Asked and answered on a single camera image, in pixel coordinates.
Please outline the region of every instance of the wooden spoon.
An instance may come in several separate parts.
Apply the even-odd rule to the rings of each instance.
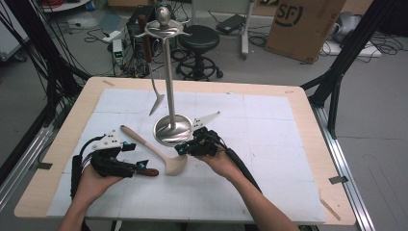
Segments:
[[[167,157],[165,153],[157,149],[156,147],[152,146],[150,143],[145,141],[139,134],[135,131],[126,127],[125,125],[120,126],[120,130],[122,130],[126,135],[134,139],[135,141],[141,143],[145,147],[152,150],[156,153],[166,164],[166,174],[167,175],[177,175],[183,171],[184,167],[187,164],[187,155],[183,156],[176,156],[176,157]]]

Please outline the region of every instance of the stool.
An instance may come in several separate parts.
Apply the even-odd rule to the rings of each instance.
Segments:
[[[217,32],[201,25],[189,26],[184,29],[184,32],[191,34],[191,36],[181,35],[178,37],[178,41],[188,50],[187,55],[183,59],[177,59],[175,53],[180,50],[171,52],[171,58],[179,62],[176,66],[176,73],[183,75],[183,80],[189,78],[193,80],[206,79],[210,81],[209,77],[215,72],[217,73],[217,78],[221,78],[223,73],[219,70],[218,66],[209,58],[202,56],[207,51],[218,46],[219,36]]]

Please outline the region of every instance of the floor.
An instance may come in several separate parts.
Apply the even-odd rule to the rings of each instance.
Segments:
[[[68,11],[59,14],[58,18],[83,11]],[[90,15],[100,22],[107,13],[112,12],[107,6],[100,6]],[[115,13],[120,16],[115,25],[120,30],[130,13]],[[215,23],[208,15],[202,20]],[[267,32],[271,21],[269,17],[254,17],[251,28],[266,27],[250,30]],[[106,49],[107,44],[100,41],[85,43],[84,38],[88,36],[87,31],[64,35],[70,51],[88,72],[94,75],[112,74],[112,55]],[[398,40],[408,46],[408,38]],[[314,64],[302,64],[252,44],[244,60],[239,54],[240,47],[237,37],[221,37],[220,45],[207,56],[219,64],[224,77],[212,78],[211,81],[299,86],[320,76],[335,60],[333,56],[320,56]],[[346,73],[340,93],[338,140],[376,230],[408,229],[407,61],[408,53],[403,51],[396,55],[382,55],[369,63],[356,61]],[[173,79],[181,78],[173,73]],[[0,67],[0,164],[13,151],[44,105],[45,94],[30,61],[8,62]],[[56,230],[60,222],[58,219],[26,219],[13,215],[13,208],[33,174],[29,170],[1,211],[0,230],[27,230],[28,227]],[[90,226],[94,230],[109,230],[110,224],[92,221]],[[319,229],[359,230],[357,225],[320,226]]]

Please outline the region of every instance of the tape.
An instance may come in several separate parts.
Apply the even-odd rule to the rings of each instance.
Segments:
[[[50,163],[39,163],[37,165],[37,169],[46,169],[49,170],[51,168],[52,164]]]
[[[345,183],[348,181],[347,177],[345,176],[335,176],[332,178],[329,178],[330,183],[332,183],[332,185],[337,184],[337,183]]]

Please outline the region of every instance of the wooden table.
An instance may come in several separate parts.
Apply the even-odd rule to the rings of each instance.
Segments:
[[[157,81],[158,90],[165,90],[165,81]],[[325,224],[353,225],[356,218],[342,184],[332,185],[329,178],[337,176],[326,143],[304,90],[300,87],[267,86],[210,82],[173,81],[175,91],[235,92],[285,96],[290,101],[299,135],[319,190],[320,201],[327,217]],[[104,89],[151,90],[150,80],[93,77],[88,80],[69,113],[58,136],[43,161],[53,166],[38,169],[14,213],[21,218],[46,218],[46,213],[58,188],[66,162],[92,115]]]

